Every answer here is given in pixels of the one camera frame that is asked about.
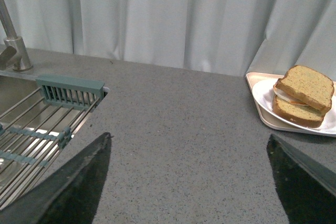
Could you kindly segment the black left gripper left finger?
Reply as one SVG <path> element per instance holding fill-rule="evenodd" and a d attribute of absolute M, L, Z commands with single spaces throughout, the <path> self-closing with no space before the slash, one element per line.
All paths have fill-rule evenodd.
<path fill-rule="evenodd" d="M 105 132 L 45 181 L 1 210 L 1 223 L 92 223 L 110 153 L 111 135 Z"/>

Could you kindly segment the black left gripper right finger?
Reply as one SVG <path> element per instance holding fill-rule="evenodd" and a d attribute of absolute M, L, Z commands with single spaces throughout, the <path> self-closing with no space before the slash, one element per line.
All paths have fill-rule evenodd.
<path fill-rule="evenodd" d="M 274 134 L 267 154 L 289 222 L 335 223 L 335 172 Z"/>

